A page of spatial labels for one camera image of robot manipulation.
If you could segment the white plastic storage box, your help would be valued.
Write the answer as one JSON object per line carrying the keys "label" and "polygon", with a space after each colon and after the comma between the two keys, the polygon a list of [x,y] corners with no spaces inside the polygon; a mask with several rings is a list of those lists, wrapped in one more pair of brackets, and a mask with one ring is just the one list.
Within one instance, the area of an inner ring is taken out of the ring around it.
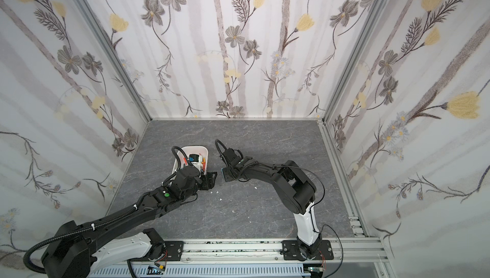
{"label": "white plastic storage box", "polygon": [[172,154],[175,157],[172,173],[187,165],[192,165],[200,170],[202,175],[207,173],[207,162],[209,151],[204,146],[173,146]]}

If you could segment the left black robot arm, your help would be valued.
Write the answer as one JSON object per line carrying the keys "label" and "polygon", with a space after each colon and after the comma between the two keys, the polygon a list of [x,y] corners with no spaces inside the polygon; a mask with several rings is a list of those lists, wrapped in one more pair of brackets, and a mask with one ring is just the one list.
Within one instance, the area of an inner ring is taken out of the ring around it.
{"label": "left black robot arm", "polygon": [[204,146],[173,146],[172,154],[174,168],[161,186],[112,215],[83,224],[65,223],[55,236],[25,252],[24,266],[48,277],[88,277],[122,261],[163,258],[168,249],[155,229],[127,238],[121,235],[188,204],[199,191],[213,188],[217,175],[207,171],[209,151]]}

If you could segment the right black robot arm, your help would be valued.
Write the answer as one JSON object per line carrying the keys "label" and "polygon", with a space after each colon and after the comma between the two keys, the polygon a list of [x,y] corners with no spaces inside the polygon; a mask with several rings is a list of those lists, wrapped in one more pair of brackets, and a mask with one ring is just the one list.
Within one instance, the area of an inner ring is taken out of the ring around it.
{"label": "right black robot arm", "polygon": [[334,259],[332,246],[323,239],[316,224],[316,186],[307,176],[308,171],[294,161],[283,164],[262,163],[241,151],[226,147],[216,139],[215,146],[220,159],[225,181],[262,181],[270,184],[283,205],[294,215],[297,238],[284,240],[281,254],[286,261],[327,261]]}

